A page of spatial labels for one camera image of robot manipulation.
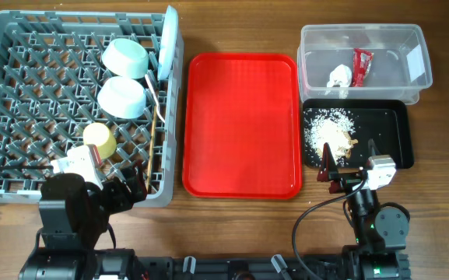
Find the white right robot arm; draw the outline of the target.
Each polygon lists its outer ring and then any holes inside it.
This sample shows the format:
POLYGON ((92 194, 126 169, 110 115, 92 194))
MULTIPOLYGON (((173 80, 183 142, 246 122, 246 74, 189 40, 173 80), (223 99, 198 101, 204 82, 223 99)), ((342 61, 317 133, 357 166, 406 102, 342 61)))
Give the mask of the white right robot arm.
POLYGON ((351 173, 340 173, 324 144, 317 180, 329 182, 329 192, 344 194, 346 213, 356 244, 342 248, 336 270, 339 279, 410 279, 406 248, 410 214, 403 206, 381 204, 377 190, 388 186, 396 174, 389 155, 373 154, 367 164, 351 173))

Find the white plastic fork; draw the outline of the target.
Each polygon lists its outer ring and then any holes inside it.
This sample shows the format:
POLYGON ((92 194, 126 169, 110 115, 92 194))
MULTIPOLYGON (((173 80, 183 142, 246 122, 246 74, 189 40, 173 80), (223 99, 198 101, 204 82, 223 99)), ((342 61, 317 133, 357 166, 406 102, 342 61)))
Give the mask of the white plastic fork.
POLYGON ((154 108, 155 108, 156 115, 165 124, 166 121, 165 121, 165 118, 163 117, 163 115, 161 114, 159 99, 158 99, 158 96, 155 91, 155 82, 153 79, 150 78, 148 73, 145 74, 145 80, 146 80, 146 83, 149 87, 149 91, 150 91, 152 98, 154 100, 154 103, 155 103, 154 108))

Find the mint green bowl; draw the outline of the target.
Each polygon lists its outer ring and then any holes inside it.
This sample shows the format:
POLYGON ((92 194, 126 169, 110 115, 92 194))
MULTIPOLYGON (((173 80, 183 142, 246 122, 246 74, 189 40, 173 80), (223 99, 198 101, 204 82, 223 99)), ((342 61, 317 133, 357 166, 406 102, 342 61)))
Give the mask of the mint green bowl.
POLYGON ((115 75, 140 79, 148 72, 149 55, 146 49, 133 40, 112 40, 101 56, 105 67, 115 75))

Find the wooden chopstick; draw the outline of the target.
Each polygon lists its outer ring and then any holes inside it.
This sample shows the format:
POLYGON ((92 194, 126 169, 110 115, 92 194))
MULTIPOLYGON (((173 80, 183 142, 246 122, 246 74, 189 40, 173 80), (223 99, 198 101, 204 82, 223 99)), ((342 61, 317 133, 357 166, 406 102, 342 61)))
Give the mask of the wooden chopstick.
POLYGON ((151 138, 149 143, 149 161, 147 164, 146 169, 146 189, 148 193, 151 193, 151 179, 152 179, 152 170, 153 170, 153 150, 155 145, 155 138, 156 138, 156 122, 157 122, 157 113, 156 110, 158 109, 158 106, 154 107, 154 114, 153 114, 153 120, 151 125, 151 138))

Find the light blue round plate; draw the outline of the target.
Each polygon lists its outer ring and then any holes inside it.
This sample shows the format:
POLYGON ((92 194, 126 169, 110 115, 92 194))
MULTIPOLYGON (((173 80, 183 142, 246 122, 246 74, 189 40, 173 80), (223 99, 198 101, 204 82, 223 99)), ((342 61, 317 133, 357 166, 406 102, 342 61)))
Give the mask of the light blue round plate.
POLYGON ((174 7, 169 5, 165 13, 163 32, 160 39, 158 80, 167 79, 170 74, 177 42, 177 31, 178 13, 174 7))

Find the light blue bowl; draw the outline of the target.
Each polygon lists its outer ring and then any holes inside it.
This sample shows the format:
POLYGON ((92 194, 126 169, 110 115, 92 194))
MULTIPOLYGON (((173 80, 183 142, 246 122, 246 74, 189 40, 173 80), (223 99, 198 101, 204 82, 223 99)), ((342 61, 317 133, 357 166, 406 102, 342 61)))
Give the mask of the light blue bowl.
POLYGON ((97 95, 100 107, 114 117, 136 119, 146 108, 143 86, 134 79, 109 78, 97 95))

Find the yellow plastic cup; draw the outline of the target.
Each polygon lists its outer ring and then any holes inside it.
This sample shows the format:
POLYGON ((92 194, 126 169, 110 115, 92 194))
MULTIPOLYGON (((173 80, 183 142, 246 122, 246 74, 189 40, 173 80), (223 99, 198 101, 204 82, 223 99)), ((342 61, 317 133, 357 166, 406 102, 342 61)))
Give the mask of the yellow plastic cup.
POLYGON ((88 124, 82 134, 85 145, 95 145, 101 159, 107 159, 112 156, 116 150, 116 139, 105 124, 88 124))

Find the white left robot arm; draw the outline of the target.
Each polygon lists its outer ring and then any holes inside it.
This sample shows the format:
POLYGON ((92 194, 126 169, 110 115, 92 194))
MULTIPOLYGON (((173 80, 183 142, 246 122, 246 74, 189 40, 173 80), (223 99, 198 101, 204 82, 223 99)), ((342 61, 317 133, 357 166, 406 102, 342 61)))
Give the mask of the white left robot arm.
POLYGON ((121 169, 121 176, 100 185, 77 173, 50 177, 40 189, 42 228, 21 279, 147 279, 133 249, 95 248, 103 233, 112 234, 111 215, 132 209, 148 194, 139 161, 121 169))

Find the rice and nut scraps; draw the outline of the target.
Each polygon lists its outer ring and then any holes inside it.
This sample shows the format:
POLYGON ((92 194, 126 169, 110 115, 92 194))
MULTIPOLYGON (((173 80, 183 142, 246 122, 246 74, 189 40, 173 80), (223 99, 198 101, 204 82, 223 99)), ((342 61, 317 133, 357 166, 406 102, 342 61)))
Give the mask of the rice and nut scraps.
POLYGON ((312 108, 303 113, 304 141, 312 159, 321 159, 328 144, 335 162, 346 165, 352 149, 359 142, 355 139, 356 126, 352 113, 342 108, 312 108))

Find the red snack wrapper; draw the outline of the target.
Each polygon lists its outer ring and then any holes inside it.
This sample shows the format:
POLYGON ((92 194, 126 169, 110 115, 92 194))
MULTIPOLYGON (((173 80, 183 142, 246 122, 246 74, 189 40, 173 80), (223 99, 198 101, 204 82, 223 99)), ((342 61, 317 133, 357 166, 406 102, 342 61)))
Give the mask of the red snack wrapper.
POLYGON ((364 79, 367 77, 374 53, 359 48, 353 52, 353 78, 351 87, 362 87, 364 79))

